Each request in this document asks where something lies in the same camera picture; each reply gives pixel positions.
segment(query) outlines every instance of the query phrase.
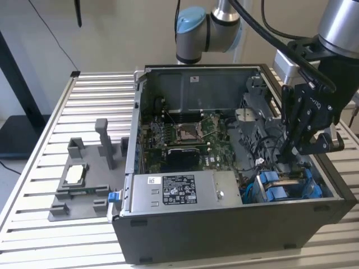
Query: aluminum slotted table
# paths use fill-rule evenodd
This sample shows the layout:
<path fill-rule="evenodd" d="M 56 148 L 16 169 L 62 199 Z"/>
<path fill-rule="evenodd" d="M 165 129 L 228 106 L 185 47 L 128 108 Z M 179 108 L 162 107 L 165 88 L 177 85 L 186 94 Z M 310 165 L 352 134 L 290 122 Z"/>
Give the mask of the aluminum slotted table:
<path fill-rule="evenodd" d="M 0 215 L 0 268 L 130 268 L 107 219 L 49 222 L 49 208 L 71 137 L 99 144 L 97 118 L 113 142 L 130 132 L 133 73 L 81 73 L 67 84 L 43 135 Z M 338 124 L 346 148 L 329 159 L 359 199 L 359 140 Z M 322 227 L 295 251 L 149 265 L 147 268 L 359 268 L 359 205 L 340 223 Z"/>

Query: white wall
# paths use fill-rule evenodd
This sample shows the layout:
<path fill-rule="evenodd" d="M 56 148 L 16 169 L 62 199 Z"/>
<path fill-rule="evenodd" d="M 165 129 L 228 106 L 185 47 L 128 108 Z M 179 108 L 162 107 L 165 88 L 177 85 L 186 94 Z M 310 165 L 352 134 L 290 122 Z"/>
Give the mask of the white wall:
<path fill-rule="evenodd" d="M 176 62 L 176 0 L 82 0 L 82 28 L 77 26 L 73 0 L 32 1 L 81 71 L 133 71 L 145 64 Z M 274 27 L 302 35 L 316 33 L 327 2 L 266 1 L 267 17 Z M 74 68 L 27 0 L 0 2 L 0 29 L 41 112 L 49 114 Z M 252 13 L 260 21 L 260 0 L 245 2 L 252 5 Z M 214 3 L 182 0 L 181 9 L 199 5 L 210 12 Z M 240 62 L 272 64 L 275 50 L 251 29 L 242 45 Z M 232 59 L 233 53 L 204 53 L 202 63 L 231 63 Z M 23 114 L 2 81 L 0 76 L 0 119 Z"/>

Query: warning label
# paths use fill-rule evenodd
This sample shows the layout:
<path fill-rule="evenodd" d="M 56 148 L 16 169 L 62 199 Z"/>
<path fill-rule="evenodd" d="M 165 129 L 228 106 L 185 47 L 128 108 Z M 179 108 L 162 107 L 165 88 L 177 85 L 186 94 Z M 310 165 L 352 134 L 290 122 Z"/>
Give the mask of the warning label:
<path fill-rule="evenodd" d="M 163 203 L 181 205 L 197 203 L 194 175 L 170 175 L 163 177 Z"/>

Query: cable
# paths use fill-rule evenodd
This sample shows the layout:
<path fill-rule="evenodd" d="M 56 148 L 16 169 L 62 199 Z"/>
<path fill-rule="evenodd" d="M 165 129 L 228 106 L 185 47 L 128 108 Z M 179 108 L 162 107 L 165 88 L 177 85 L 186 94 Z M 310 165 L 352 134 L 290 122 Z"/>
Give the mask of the cable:
<path fill-rule="evenodd" d="M 354 118 L 355 118 L 355 116 L 352 116 L 352 117 L 350 118 L 350 122 L 349 122 L 349 125 L 348 125 L 349 128 L 352 127 Z"/>
<path fill-rule="evenodd" d="M 307 38 L 305 36 L 298 36 L 298 35 L 290 35 L 290 34 L 286 34 L 286 33 L 283 33 L 281 31 L 278 31 L 276 30 L 275 28 L 271 27 L 266 18 L 265 18 L 265 12 L 264 12 L 264 0 L 261 0 L 261 6 L 260 6 L 260 11 L 262 13 L 262 20 L 263 20 L 263 23 L 265 25 L 265 27 L 267 27 L 267 29 L 269 31 L 271 31 L 273 34 L 276 34 L 276 35 L 279 35 L 283 38 L 288 38 L 288 39 L 294 39 L 294 40 L 297 40 L 297 39 L 303 39 L 303 38 Z"/>
<path fill-rule="evenodd" d="M 178 22 L 178 15 L 180 14 L 180 12 L 179 12 L 180 6 L 181 6 L 181 0 L 178 0 L 177 7 L 176 7 L 176 13 L 174 14 L 174 40 L 175 40 L 175 42 L 177 42 L 177 22 Z"/>
<path fill-rule="evenodd" d="M 7 169 L 7 170 L 9 170 L 9 171 L 12 171 L 12 172 L 14 172 L 14 173 L 16 173 L 16 174 L 18 174 L 18 175 L 21 175 L 20 172 L 18 172 L 18 171 L 16 171 L 16 170 L 13 170 L 13 169 L 11 169 L 11 168 L 9 168 L 9 167 L 7 167 L 2 161 L 0 161 L 0 164 L 1 164 L 2 166 L 4 166 L 5 169 Z"/>
<path fill-rule="evenodd" d="M 254 156 L 257 156 L 257 153 L 258 153 L 258 151 L 259 151 L 260 145 L 261 145 L 264 141 L 266 141 L 267 139 L 270 139 L 270 138 L 275 139 L 275 138 L 278 138 L 278 137 L 269 135 L 269 136 L 265 136 L 265 137 L 262 137 L 261 139 L 259 139 L 258 142 L 257 142 L 257 146 L 256 146 L 256 148 L 254 149 Z"/>
<path fill-rule="evenodd" d="M 279 140 L 284 137 L 284 134 L 282 134 L 281 136 L 278 137 L 278 139 L 276 140 L 276 142 L 274 143 L 274 147 L 271 151 L 271 156 L 270 156 L 270 159 L 273 160 L 273 156 L 274 156 L 274 151 L 275 149 L 277 149 L 277 144 L 279 143 Z"/>
<path fill-rule="evenodd" d="M 239 3 L 237 0 L 228 0 L 234 9 L 240 14 L 240 16 L 255 30 L 262 38 L 268 41 L 272 46 L 279 49 L 290 60 L 295 62 L 299 67 L 305 70 L 312 78 L 317 79 L 323 85 L 325 85 L 330 92 L 337 90 L 335 84 L 327 78 L 323 73 L 319 72 L 313 67 L 307 60 L 300 55 L 289 49 L 283 42 L 276 37 L 272 36 L 263 26 L 261 26 Z"/>
<path fill-rule="evenodd" d="M 359 112 L 359 106 L 355 106 L 355 108 L 354 108 L 354 110 L 352 112 L 352 117 L 350 118 L 350 122 L 349 122 L 349 125 L 348 125 L 349 128 L 352 127 L 354 118 L 358 115 L 358 112 Z"/>
<path fill-rule="evenodd" d="M 47 23 L 44 21 L 44 19 L 41 17 L 40 13 L 38 12 L 38 10 L 36 9 L 36 7 L 34 6 L 34 4 L 32 3 L 31 0 L 28 0 L 29 3 L 32 5 L 33 9 L 35 10 L 35 12 L 38 14 L 39 18 L 43 21 L 44 25 L 47 27 L 47 29 L 50 31 L 50 33 L 52 34 L 52 36 L 54 37 L 57 45 L 59 46 L 59 48 L 64 52 L 64 54 L 67 56 L 67 58 L 70 60 L 70 62 L 72 63 L 73 67 L 78 71 L 79 69 L 76 67 L 76 65 L 73 63 L 72 59 L 70 58 L 70 56 L 68 56 L 68 54 L 65 52 L 65 50 L 61 47 L 59 41 L 57 40 L 56 36 L 54 35 L 54 33 L 51 31 L 50 27 L 47 25 Z"/>

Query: robotic arm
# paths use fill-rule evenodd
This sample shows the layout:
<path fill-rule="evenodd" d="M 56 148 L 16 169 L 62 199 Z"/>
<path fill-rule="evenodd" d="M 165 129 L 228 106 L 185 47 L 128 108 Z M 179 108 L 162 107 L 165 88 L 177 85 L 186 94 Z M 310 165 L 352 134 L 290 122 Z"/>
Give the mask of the robotic arm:
<path fill-rule="evenodd" d="M 178 62 L 194 64 L 202 52 L 226 52 L 236 47 L 241 36 L 240 17 L 278 49 L 282 62 L 296 65 L 305 81 L 282 87 L 286 140 L 279 161 L 289 162 L 296 152 L 308 155 L 343 150 L 335 125 L 359 88 L 359 1 L 330 0 L 319 34 L 297 37 L 288 45 L 254 20 L 238 0 L 218 0 L 210 15 L 200 7 L 188 8 L 176 19 Z M 311 62 L 320 64 L 316 69 Z M 324 133 L 314 139 L 322 130 Z"/>
<path fill-rule="evenodd" d="M 336 132 L 343 108 L 359 88 L 359 1 L 330 0 L 319 35 L 283 44 L 256 22 L 237 0 L 228 0 L 240 16 L 284 57 L 298 66 L 304 84 L 282 87 L 282 123 L 285 142 L 280 162 L 302 154 L 340 151 L 344 143 Z M 320 61 L 318 69 L 309 62 Z M 313 135 L 317 131 L 317 140 Z"/>

